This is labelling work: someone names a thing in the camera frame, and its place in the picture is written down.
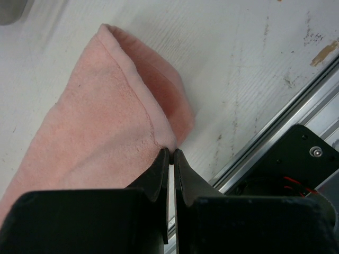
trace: pink cloth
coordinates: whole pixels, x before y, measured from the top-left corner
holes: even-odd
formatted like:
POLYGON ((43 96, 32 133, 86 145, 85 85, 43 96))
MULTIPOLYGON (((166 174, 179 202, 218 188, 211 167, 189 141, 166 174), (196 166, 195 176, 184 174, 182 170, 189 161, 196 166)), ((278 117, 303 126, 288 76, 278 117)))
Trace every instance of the pink cloth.
POLYGON ((137 38, 101 25, 0 201, 25 192, 124 188, 194 125, 177 71, 137 38))

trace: towel fold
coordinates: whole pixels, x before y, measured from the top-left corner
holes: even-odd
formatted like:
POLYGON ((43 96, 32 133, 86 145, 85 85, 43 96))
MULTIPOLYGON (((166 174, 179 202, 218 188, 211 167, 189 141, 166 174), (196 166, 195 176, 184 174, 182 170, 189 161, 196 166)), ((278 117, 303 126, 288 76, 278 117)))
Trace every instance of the towel fold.
POLYGON ((177 71, 134 36, 101 25, 0 201, 0 224, 28 191, 126 187, 193 125, 177 71))

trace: metal bolt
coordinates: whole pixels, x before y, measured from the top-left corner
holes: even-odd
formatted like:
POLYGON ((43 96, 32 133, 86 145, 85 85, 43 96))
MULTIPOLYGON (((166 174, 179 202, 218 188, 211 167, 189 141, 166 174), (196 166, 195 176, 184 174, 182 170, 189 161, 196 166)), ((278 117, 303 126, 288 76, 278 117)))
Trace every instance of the metal bolt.
POLYGON ((319 158, 323 155, 323 151, 320 147, 312 147, 309 150, 309 154, 313 157, 319 158))

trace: worn white surface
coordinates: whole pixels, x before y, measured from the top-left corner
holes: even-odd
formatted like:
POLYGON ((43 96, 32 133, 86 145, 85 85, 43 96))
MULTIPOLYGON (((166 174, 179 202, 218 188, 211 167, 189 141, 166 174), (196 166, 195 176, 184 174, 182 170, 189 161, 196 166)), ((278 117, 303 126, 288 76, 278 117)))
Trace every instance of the worn white surface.
POLYGON ((211 179, 328 63, 333 0, 35 0, 0 27, 0 196, 101 23, 120 26, 182 75, 197 125, 182 145, 211 179))

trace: white table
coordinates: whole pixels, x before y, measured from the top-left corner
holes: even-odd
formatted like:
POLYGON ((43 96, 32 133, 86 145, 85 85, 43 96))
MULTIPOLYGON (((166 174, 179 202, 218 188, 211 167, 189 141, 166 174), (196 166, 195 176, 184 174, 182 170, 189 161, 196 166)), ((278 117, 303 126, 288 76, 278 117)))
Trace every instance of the white table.
POLYGON ((0 27, 0 197, 101 23, 182 75, 197 115, 182 149, 210 180, 337 54, 338 12, 336 0, 29 0, 0 27))

